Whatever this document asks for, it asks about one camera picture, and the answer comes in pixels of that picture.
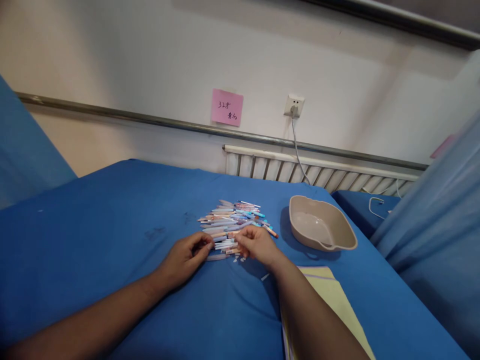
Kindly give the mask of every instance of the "blue mattress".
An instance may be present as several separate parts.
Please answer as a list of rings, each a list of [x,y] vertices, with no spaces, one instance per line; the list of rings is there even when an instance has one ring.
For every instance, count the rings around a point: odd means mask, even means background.
[[[260,204],[299,266],[329,266],[381,359],[467,359],[351,223],[354,251],[326,253],[291,233],[293,195],[322,188],[127,160],[0,212],[2,348],[151,272],[218,199]],[[113,359],[283,359],[275,279],[256,260],[205,263],[110,354]]]
[[[368,239],[372,237],[374,232],[384,222],[382,218],[386,219],[389,211],[392,211],[401,200],[395,196],[346,190],[335,191],[331,196]],[[383,200],[383,203],[378,200],[371,201],[371,210],[382,218],[370,212],[369,202],[371,198]]]

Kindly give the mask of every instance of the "power cord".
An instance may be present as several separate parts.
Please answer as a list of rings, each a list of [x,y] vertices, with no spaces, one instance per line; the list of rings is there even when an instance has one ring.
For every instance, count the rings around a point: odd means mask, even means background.
[[[379,192],[379,193],[371,193],[370,191],[368,191],[365,186],[361,188],[364,192],[370,194],[370,195],[381,195],[383,194],[385,191],[387,191],[388,189],[390,189],[390,186],[387,187],[386,189],[384,189],[382,192]],[[400,196],[400,191],[399,191],[399,179],[396,179],[396,194],[398,195],[398,197],[401,199],[402,197]]]
[[[371,197],[371,198],[370,198],[370,201],[368,202],[368,210],[370,210],[370,212],[371,212],[373,215],[378,216],[380,219],[385,220],[384,217],[382,217],[382,216],[380,216],[380,215],[378,215],[377,213],[375,213],[375,212],[372,211],[372,200],[378,200],[378,201],[380,201],[380,204],[383,204],[384,201],[383,201],[381,198],[379,198],[379,197]]]
[[[298,106],[295,106],[295,105],[293,105],[290,108],[291,128],[293,130],[293,142],[295,143],[296,159],[298,160],[298,165],[300,165],[301,172],[303,173],[303,176],[305,177],[306,182],[308,183],[308,185],[312,185],[309,177],[305,173],[304,166],[302,165],[302,162],[300,161],[299,149],[297,148],[297,133],[295,132],[295,122],[294,122],[294,120],[295,120],[294,118],[295,118],[295,115],[297,114],[297,110],[298,110]]]

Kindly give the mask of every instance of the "yellow paper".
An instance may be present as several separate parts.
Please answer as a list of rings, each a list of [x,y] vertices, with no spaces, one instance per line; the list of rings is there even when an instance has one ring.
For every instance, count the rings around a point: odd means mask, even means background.
[[[308,282],[312,285],[315,291],[348,327],[370,359],[375,360],[375,355],[370,348],[364,329],[362,328],[362,325],[360,325],[342,286],[337,280],[335,280],[331,270],[328,267],[300,267],[299,269],[305,274]],[[282,316],[282,324],[284,331],[283,341],[285,342],[285,357],[287,360],[295,360],[297,357],[295,356],[295,351],[290,343],[288,324],[284,316]]]

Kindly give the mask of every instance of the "metal handrail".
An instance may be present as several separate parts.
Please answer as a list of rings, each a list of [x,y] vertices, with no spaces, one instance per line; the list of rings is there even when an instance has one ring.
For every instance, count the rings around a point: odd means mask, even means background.
[[[295,148],[295,144],[292,140],[282,139],[278,137],[258,135],[250,132],[232,130],[228,128],[220,128],[187,121],[173,120],[165,117],[118,110],[109,107],[87,105],[80,102],[60,100],[51,97],[28,94],[24,92],[16,92],[16,95],[25,104],[35,104],[47,108],[62,109],[76,113],[121,119],[136,123],[157,125],[166,128],[187,130],[232,139],[247,140],[255,143],[269,144],[285,148]],[[370,155],[356,151],[342,150],[334,147],[315,145],[307,142],[298,141],[297,147],[301,150],[306,150],[314,153],[333,155],[347,159],[363,160],[367,162],[391,165],[406,169],[424,171],[428,167],[428,165],[417,162],[398,160],[384,156]]]

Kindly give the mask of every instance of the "radiator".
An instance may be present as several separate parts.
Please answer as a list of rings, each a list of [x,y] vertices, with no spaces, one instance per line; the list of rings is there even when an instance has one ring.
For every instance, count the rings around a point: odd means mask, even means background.
[[[295,155],[224,145],[226,174],[284,183],[307,182]],[[329,193],[337,190],[404,196],[419,177],[366,166],[326,161],[300,156],[303,169],[314,186]]]

